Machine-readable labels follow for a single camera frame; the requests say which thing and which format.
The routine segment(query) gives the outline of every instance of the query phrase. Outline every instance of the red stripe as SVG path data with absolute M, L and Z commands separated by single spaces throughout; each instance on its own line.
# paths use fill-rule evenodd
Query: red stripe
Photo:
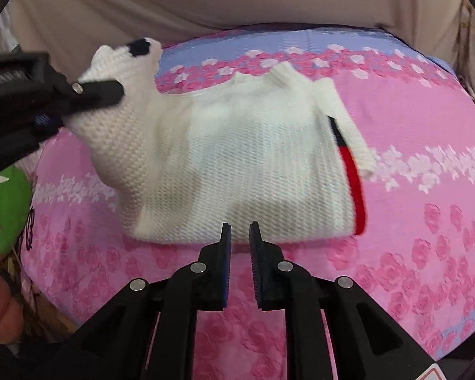
M 361 178 L 359 177 L 356 164 L 353 161 L 352 154 L 348 147 L 339 147 L 339 152 L 345 163 L 346 177 L 348 178 L 348 186 L 350 186 L 350 194 L 353 199 L 356 219 L 355 235 L 358 236 L 364 232 L 366 225 L 366 209 L 364 207 Z

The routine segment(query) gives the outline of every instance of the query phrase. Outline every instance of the silver screw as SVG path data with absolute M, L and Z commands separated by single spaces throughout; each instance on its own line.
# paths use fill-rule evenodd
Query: silver screw
M 353 286 L 353 280 L 350 277 L 340 277 L 338 279 L 338 286 L 344 289 L 350 289 Z
M 129 287 L 133 291 L 141 291 L 146 287 L 146 282 L 143 279 L 132 280 Z
M 280 261 L 278 263 L 278 270 L 280 271 L 292 271 L 294 265 L 290 261 Z
M 190 270 L 193 273 L 203 273 L 204 271 L 206 271 L 206 265 L 204 263 L 197 262 L 190 266 Z
M 74 90 L 75 92 L 77 92 L 78 94 L 82 94 L 82 87 L 81 87 L 81 84 L 79 83 L 74 83 L 72 85 L 72 90 Z

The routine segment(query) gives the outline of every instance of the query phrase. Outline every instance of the folded garment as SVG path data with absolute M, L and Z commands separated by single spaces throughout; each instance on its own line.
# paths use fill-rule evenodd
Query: folded garment
M 363 231 L 360 176 L 375 162 L 331 79 L 313 82 L 285 62 L 163 95 L 161 54 L 151 39 L 101 47 L 81 81 L 115 78 L 125 96 L 66 121 L 117 190 L 126 233 L 206 243 L 229 222 L 234 241 L 246 242 L 252 221 L 273 242 Z

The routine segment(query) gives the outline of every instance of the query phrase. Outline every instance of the white knitted sweater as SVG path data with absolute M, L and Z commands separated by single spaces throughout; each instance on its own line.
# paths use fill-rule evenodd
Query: white knitted sweater
M 113 108 L 67 119 L 117 190 L 126 233 L 160 243 L 210 242 L 223 222 L 246 242 L 252 221 L 273 242 L 351 235 L 353 201 L 328 116 L 361 174 L 374 159 L 331 79 L 312 82 L 289 63 L 236 73 L 180 95 L 155 87 L 162 54 L 151 39 L 101 47 L 81 81 L 115 78 Z

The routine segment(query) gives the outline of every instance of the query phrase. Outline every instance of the pink bedsheet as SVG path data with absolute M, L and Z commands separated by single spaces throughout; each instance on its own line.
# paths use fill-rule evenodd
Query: pink bedsheet
M 335 63 L 331 74 L 376 150 L 378 172 L 363 184 L 367 230 L 356 238 L 289 244 L 284 253 L 317 277 L 353 277 L 441 358 L 475 330 L 475 106 L 438 66 L 408 60 L 398 73 L 389 64 L 392 76 L 359 65 L 404 63 L 400 53 L 365 54 L 343 52 L 363 58 Z M 300 60 L 298 70 L 319 78 L 308 63 L 323 56 Z M 255 63 L 246 67 L 258 70 Z M 429 67 L 438 81 L 422 77 Z M 200 246 L 122 235 L 114 192 L 71 133 L 48 142 L 37 175 L 33 245 L 22 259 L 34 283 L 75 321 L 84 322 L 131 279 L 165 279 L 196 260 Z M 246 251 L 234 250 L 228 308 L 199 316 L 194 379 L 286 378 L 283 314 L 257 310 Z

